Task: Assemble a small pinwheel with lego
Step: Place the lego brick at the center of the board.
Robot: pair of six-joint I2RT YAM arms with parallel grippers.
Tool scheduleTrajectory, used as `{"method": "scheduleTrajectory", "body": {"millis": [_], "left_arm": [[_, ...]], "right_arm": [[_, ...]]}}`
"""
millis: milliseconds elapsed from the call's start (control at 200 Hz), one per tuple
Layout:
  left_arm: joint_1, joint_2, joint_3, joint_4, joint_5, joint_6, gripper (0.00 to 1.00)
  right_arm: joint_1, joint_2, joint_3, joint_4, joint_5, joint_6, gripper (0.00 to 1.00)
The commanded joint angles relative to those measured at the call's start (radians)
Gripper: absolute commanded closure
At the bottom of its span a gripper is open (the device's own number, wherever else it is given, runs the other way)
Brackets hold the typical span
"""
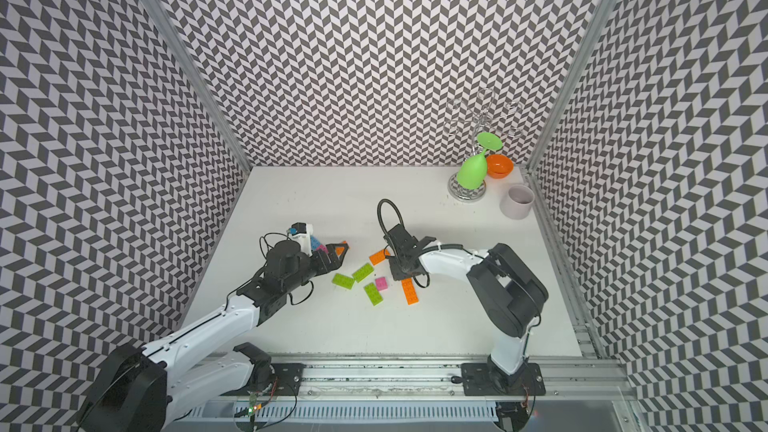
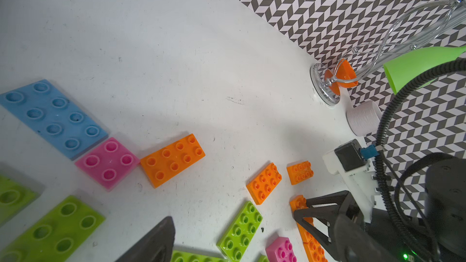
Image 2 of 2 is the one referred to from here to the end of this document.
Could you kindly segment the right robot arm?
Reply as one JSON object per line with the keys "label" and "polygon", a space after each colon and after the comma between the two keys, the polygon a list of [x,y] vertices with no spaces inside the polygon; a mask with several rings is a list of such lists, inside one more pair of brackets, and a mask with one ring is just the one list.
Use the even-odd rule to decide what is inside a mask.
{"label": "right robot arm", "polygon": [[[439,261],[466,259],[466,161],[432,153],[413,163],[409,177],[426,169],[424,218],[408,218],[415,240],[428,247],[431,227],[439,246]],[[343,190],[301,201],[293,211],[295,221],[339,262],[419,262],[397,232],[388,212],[373,209],[371,223],[351,192]]]}

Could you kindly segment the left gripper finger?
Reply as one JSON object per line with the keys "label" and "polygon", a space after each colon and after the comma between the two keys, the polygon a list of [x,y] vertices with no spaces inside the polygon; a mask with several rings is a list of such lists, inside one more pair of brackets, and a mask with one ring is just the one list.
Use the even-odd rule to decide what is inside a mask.
{"label": "left gripper finger", "polygon": [[174,221],[172,217],[167,216],[116,262],[169,262],[172,258],[174,241]]}

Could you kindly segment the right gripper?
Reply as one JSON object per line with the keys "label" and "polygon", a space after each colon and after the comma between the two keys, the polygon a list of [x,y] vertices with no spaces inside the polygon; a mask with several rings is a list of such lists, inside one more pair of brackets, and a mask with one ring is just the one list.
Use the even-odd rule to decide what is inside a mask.
{"label": "right gripper", "polygon": [[338,262],[421,262],[402,240],[386,211],[375,209],[371,223],[352,194],[343,190],[306,199],[307,209],[292,213]]}

